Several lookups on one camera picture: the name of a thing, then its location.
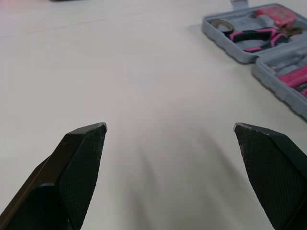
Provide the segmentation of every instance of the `textured rubber pad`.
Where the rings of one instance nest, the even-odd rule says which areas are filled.
[[[104,133],[97,128],[81,141],[59,180],[59,194],[75,229],[80,229],[98,178]]]
[[[305,200],[307,183],[266,130],[246,124],[235,126],[249,181],[273,227],[283,230],[288,229]]]

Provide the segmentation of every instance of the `black pliers handle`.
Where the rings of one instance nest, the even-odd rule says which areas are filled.
[[[302,33],[300,27],[284,27],[281,29],[267,27],[258,30],[236,31],[229,34],[227,37],[234,43],[247,40],[263,40],[270,41],[263,46],[247,48],[244,51],[254,53],[268,48],[275,47],[281,43],[289,41],[289,37]]]

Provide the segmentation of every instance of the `pink tool handle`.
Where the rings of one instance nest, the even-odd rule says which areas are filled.
[[[279,79],[291,88],[304,84],[307,82],[307,66],[282,75],[279,77]]]

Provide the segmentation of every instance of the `tool case compartment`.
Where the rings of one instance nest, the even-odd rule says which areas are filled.
[[[233,25],[234,32],[258,30],[266,27],[277,28],[269,16],[261,15],[257,18],[255,17],[257,10],[273,6],[286,8],[283,5],[274,3],[207,16],[203,18],[201,29],[209,39],[236,61],[240,63],[255,63],[252,68],[252,75],[306,121],[307,81],[305,84],[301,84],[299,86],[300,89],[298,89],[297,87],[290,87],[289,83],[284,81],[284,77],[289,73],[297,72],[301,68],[305,68],[304,71],[307,73],[307,19],[286,8],[295,14],[296,19],[292,26],[301,27],[303,32],[289,37],[286,43],[254,53],[246,52],[244,49],[262,46],[268,41],[245,40],[234,43],[222,32],[226,31],[227,27],[219,25],[216,28],[211,25],[212,21],[223,20]],[[289,65],[280,68],[280,65],[283,65],[283,63],[289,63]]]
[[[279,69],[280,63],[289,62],[289,65]],[[307,120],[307,98],[295,88],[289,87],[280,80],[281,76],[293,72],[299,68],[307,67],[307,43],[301,42],[287,47],[276,47],[275,51],[270,55],[260,57],[252,68],[252,74],[268,89],[273,91],[275,95],[282,101],[286,102],[289,107],[298,115]],[[296,87],[303,91],[306,87]]]
[[[262,15],[258,18],[255,18],[256,10],[261,8],[271,7],[271,6],[280,6],[284,7],[280,4],[268,4],[262,5],[258,7],[248,8],[239,11],[231,11],[226,13],[217,14],[214,16],[204,17],[202,21],[202,32],[207,35],[211,40],[213,40],[219,47],[225,50],[227,54],[232,56],[235,60],[241,63],[253,63],[256,59],[265,53],[270,53],[276,47],[265,49],[256,53],[249,53],[244,51],[244,49],[255,46],[262,46],[268,41],[261,40],[250,40],[250,41],[242,41],[239,43],[233,43],[228,37],[226,37],[223,32],[213,27],[210,22],[214,20],[224,20],[226,22],[231,23],[236,31],[244,31],[244,30],[256,30],[264,27],[275,27],[273,20],[265,15]],[[299,42],[301,40],[307,39],[307,19],[298,13],[294,12],[296,15],[296,22],[293,26],[299,26],[303,29],[302,34],[298,34],[290,37],[288,43],[283,43],[278,46],[288,46],[292,43]]]

